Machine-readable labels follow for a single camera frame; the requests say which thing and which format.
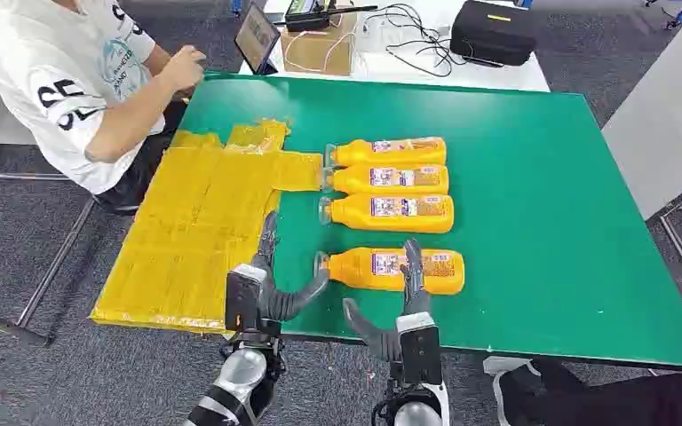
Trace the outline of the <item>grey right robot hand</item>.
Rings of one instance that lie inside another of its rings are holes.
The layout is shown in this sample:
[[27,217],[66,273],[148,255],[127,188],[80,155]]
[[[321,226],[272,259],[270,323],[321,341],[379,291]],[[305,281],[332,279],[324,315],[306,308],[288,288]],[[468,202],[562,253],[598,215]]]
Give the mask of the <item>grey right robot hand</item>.
[[[403,245],[407,261],[400,267],[404,277],[404,316],[430,311],[430,295],[424,288],[423,253],[419,242],[408,239]],[[342,300],[345,323],[369,347],[373,356],[385,362],[401,362],[398,333],[375,326],[360,312],[352,298]]]

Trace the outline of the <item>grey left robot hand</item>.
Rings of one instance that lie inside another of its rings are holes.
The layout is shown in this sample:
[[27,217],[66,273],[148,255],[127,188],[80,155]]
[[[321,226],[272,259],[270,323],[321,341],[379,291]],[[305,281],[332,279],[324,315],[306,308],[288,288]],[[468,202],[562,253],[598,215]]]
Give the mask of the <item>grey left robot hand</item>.
[[329,272],[320,269],[299,291],[279,290],[274,282],[274,251],[277,244],[277,212],[270,211],[263,223],[258,241],[258,251],[250,265],[264,271],[266,276],[260,280],[258,311],[262,318],[269,320],[292,320],[321,292],[329,282]]

